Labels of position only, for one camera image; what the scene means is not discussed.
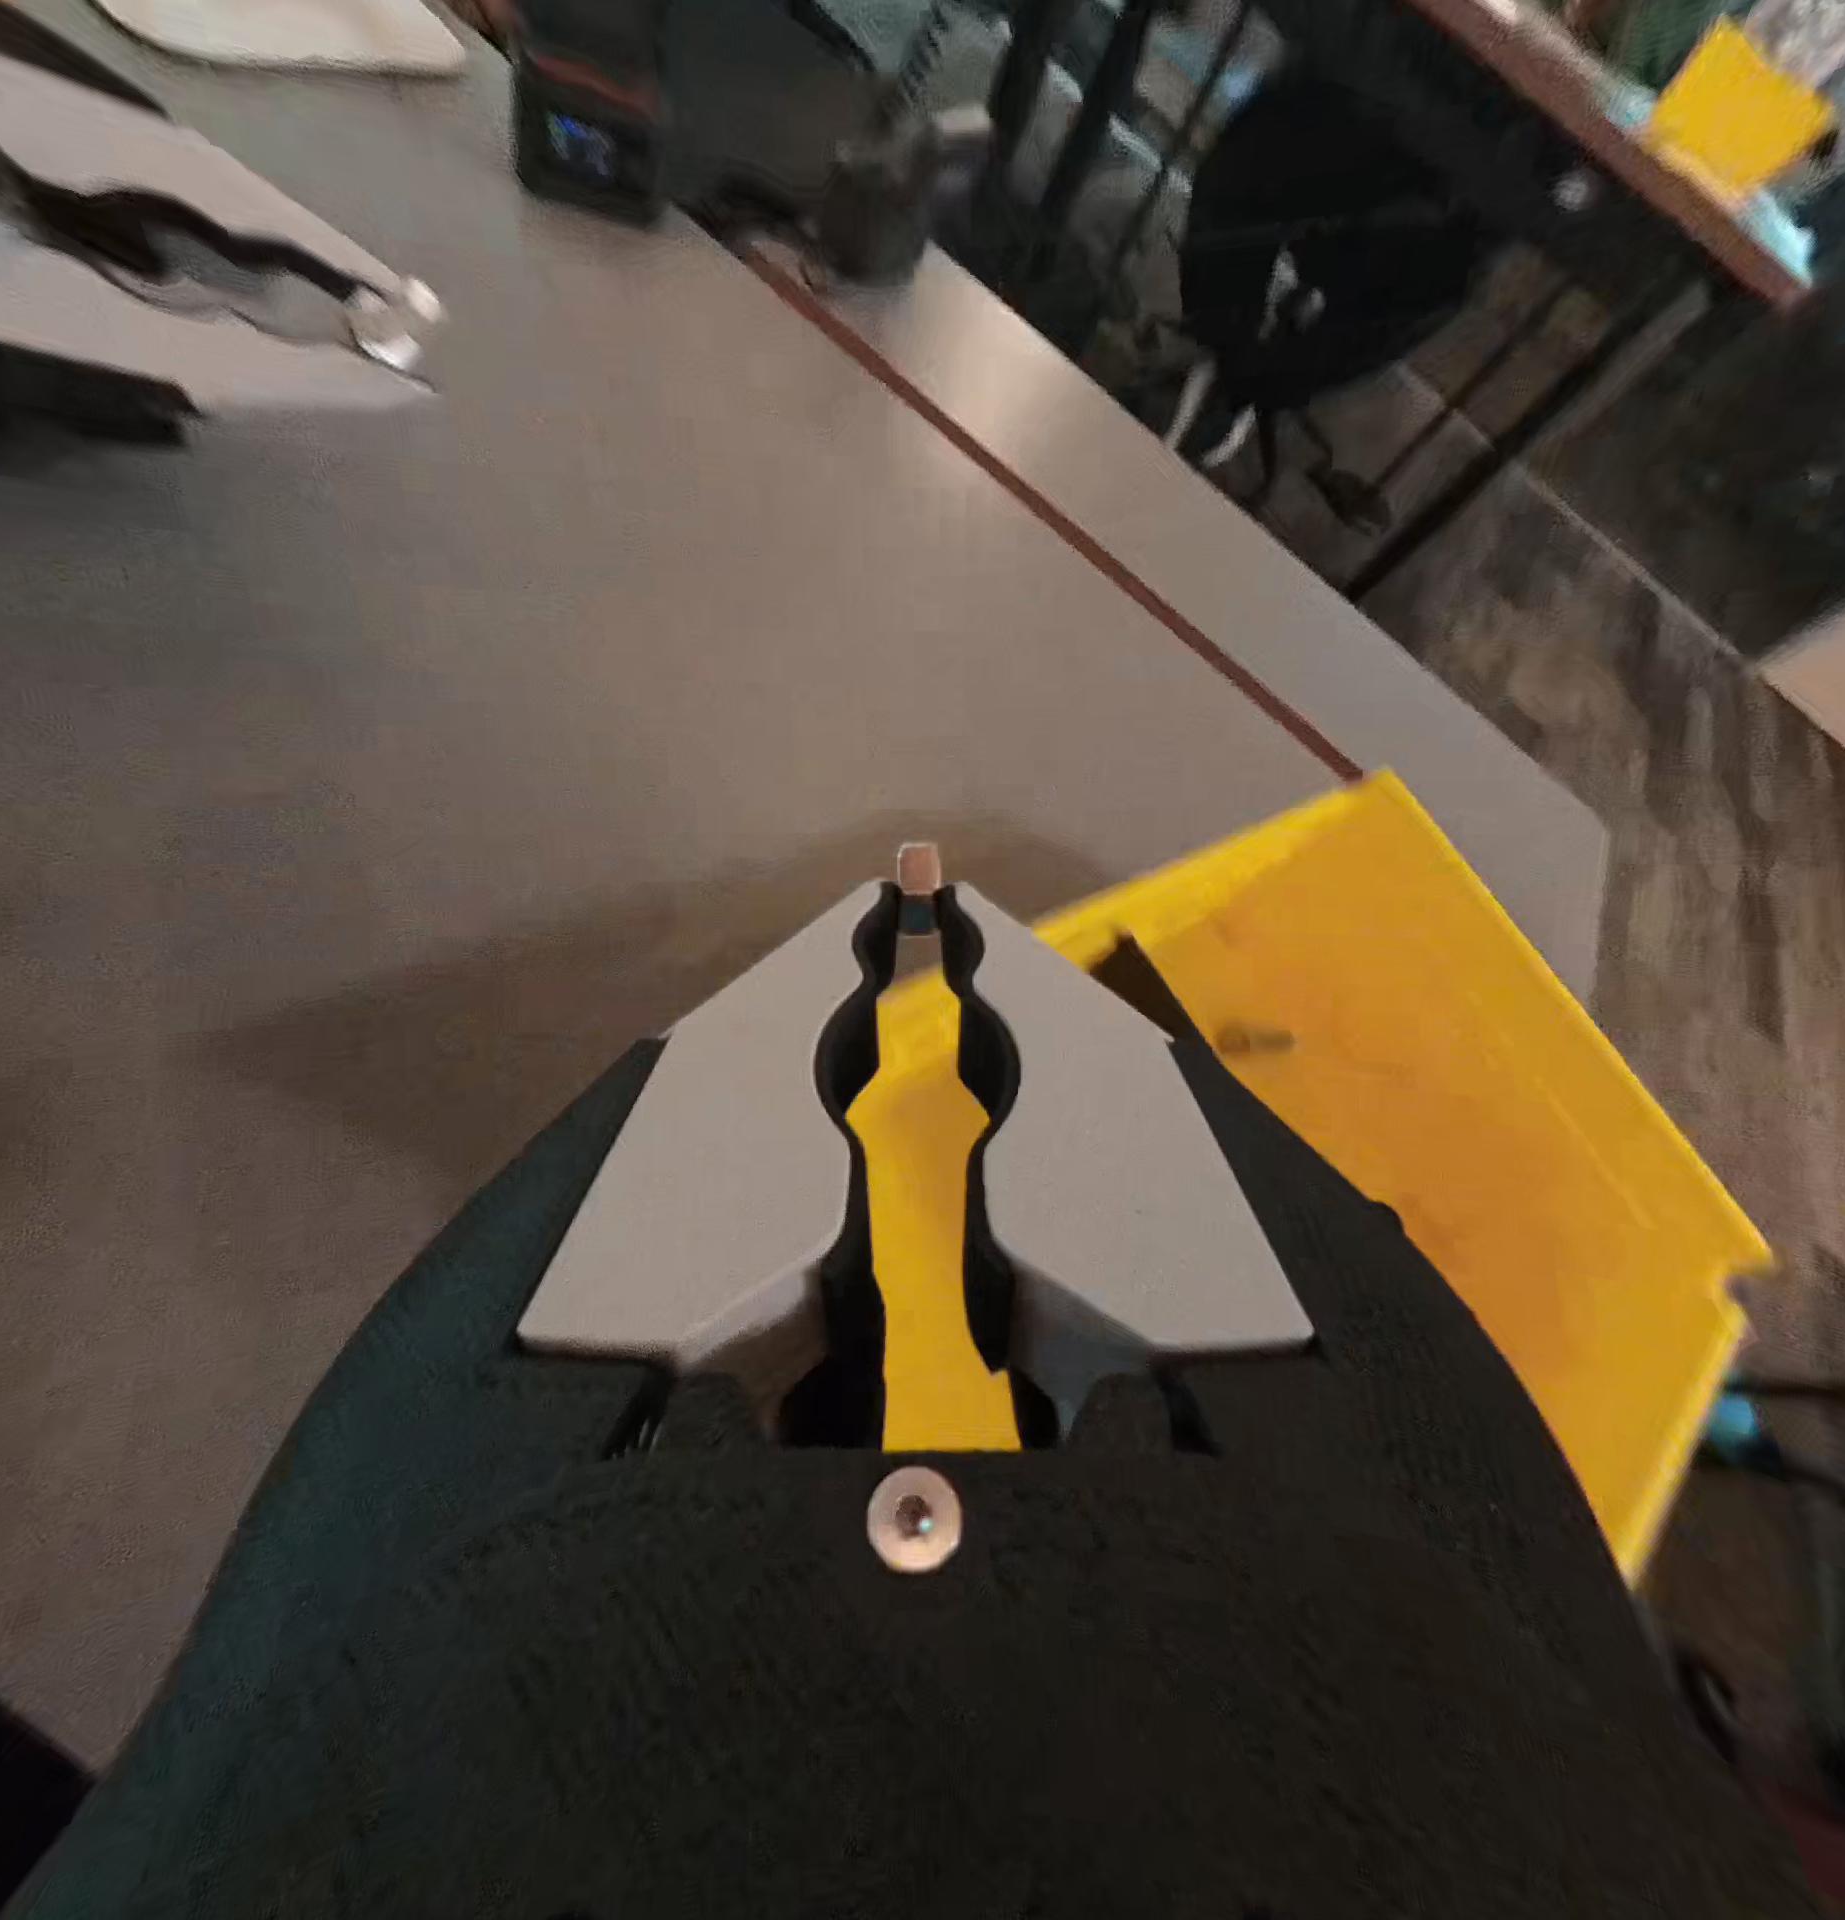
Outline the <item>yellow paper note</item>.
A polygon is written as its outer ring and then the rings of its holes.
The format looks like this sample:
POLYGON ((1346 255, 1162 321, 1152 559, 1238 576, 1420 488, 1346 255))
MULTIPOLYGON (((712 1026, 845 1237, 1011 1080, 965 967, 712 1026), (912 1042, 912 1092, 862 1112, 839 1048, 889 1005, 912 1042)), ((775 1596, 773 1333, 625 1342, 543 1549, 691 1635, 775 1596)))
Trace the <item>yellow paper note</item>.
POLYGON ((1741 206, 1834 131, 1828 98, 1721 16, 1655 101, 1640 144, 1716 204, 1741 206))

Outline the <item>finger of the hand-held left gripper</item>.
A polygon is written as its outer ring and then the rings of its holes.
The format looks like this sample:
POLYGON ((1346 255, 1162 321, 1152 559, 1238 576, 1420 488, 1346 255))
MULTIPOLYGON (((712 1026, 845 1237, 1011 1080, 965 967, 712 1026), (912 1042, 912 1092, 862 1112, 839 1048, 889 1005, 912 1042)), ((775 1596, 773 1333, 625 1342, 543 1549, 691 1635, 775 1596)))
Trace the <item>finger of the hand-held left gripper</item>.
POLYGON ((0 197, 52 235, 153 261, 177 235, 246 274, 403 307, 407 281, 198 131, 0 51, 0 197))
POLYGON ((374 416, 429 389, 425 365, 404 377, 355 349, 341 299, 177 235, 144 266, 39 235, 0 245, 0 342, 168 383, 211 419, 374 416))

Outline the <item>black chair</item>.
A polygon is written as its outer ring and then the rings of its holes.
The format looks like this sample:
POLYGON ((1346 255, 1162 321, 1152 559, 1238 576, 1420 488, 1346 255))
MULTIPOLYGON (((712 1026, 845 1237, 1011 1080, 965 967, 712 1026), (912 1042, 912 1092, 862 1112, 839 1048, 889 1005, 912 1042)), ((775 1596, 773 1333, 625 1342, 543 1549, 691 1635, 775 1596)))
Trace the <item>black chair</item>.
POLYGON ((1164 433, 1213 471, 1261 441, 1264 499, 1280 428, 1318 448, 1312 481, 1355 530, 1389 530, 1377 485, 1343 470, 1310 409, 1449 324, 1497 234, 1363 91, 1271 75, 1197 162, 1176 245, 1176 335, 1196 355, 1164 433))

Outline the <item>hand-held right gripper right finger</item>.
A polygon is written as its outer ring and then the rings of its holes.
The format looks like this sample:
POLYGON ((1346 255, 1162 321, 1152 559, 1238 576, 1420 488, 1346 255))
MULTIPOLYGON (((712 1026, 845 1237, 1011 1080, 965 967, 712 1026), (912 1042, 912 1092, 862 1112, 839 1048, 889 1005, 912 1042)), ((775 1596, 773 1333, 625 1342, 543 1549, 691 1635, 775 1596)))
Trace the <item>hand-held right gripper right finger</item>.
POLYGON ((965 1311, 1030 1431, 1070 1431, 1101 1379, 1307 1350, 1312 1316, 1165 1028, 970 884, 934 895, 934 923, 984 1116, 965 1311))

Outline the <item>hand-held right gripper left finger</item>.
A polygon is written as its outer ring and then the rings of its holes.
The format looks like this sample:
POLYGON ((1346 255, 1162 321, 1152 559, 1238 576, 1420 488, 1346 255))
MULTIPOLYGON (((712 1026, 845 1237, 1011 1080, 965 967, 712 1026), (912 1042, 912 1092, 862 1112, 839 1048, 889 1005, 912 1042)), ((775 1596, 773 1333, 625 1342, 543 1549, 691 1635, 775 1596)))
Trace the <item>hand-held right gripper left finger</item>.
POLYGON ((820 1362, 850 1149, 818 1048, 860 990, 878 998, 898 923, 894 883, 864 883, 661 1036, 519 1319, 527 1351, 671 1373, 820 1362))

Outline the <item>black device with screen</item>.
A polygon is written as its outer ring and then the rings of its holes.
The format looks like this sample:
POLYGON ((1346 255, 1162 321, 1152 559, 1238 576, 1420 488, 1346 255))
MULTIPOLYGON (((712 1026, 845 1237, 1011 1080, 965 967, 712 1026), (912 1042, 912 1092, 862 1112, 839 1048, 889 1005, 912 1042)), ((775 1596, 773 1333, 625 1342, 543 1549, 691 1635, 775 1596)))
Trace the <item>black device with screen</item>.
POLYGON ((669 201, 669 146, 656 59, 509 39, 512 170, 531 194, 649 227, 669 201))

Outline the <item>brown wooden desk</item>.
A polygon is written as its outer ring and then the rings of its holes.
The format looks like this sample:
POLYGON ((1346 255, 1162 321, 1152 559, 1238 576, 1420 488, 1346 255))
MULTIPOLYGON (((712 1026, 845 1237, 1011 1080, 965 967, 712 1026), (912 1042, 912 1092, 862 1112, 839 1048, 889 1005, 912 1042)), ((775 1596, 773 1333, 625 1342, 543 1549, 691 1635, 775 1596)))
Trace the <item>brown wooden desk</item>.
POLYGON ((1604 314, 1601 335, 1509 426, 1363 561, 1342 593, 1363 604, 1449 531, 1512 465, 1591 419, 1712 307, 1787 316, 1814 285, 1696 176, 1673 147, 1610 113, 1599 59, 1535 4, 1363 4, 1356 79, 1397 135, 1561 289, 1604 314))

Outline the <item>yellow plastic bin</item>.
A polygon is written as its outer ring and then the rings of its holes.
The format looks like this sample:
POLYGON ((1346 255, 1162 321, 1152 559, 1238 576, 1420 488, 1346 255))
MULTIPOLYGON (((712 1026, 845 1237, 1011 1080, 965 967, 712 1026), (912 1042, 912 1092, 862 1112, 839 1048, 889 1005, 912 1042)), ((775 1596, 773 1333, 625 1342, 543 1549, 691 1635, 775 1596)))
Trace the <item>yellow plastic bin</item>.
POLYGON ((1043 916, 1118 940, 1510 1361, 1640 1586, 1765 1237, 1401 779, 1382 772, 1043 916))

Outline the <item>steel bolt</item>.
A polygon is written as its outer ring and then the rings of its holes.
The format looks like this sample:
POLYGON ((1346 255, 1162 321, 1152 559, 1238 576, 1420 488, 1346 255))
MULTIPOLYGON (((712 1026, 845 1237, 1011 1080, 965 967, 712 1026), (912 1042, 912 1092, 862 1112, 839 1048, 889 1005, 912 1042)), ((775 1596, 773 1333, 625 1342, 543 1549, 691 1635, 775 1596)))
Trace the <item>steel bolt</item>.
POLYGON ((400 278, 387 289, 359 285, 342 312, 355 349, 404 377, 419 373, 432 335, 447 319, 434 289, 419 278, 400 278))

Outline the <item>white stand base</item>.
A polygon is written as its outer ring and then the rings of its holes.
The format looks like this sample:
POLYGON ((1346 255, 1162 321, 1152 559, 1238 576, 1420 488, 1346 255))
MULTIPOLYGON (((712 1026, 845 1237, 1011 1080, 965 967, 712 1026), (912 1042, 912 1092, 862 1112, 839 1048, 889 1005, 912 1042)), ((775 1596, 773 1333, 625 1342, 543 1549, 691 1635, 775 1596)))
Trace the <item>white stand base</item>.
POLYGON ((253 72, 453 79, 468 62, 423 2, 93 2, 117 29, 175 59, 253 72))

